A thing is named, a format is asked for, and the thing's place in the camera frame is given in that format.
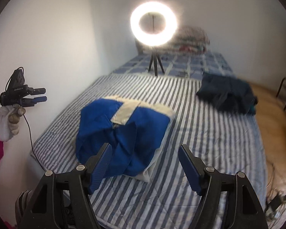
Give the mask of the left gloved hand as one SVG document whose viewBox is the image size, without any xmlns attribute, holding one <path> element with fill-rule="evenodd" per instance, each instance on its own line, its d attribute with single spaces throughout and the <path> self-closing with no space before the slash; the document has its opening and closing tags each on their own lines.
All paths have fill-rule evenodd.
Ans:
<svg viewBox="0 0 286 229">
<path fill-rule="evenodd" d="M 25 113 L 18 104 L 0 107 L 0 141 L 7 142 L 19 133 L 19 122 Z"/>
</svg>

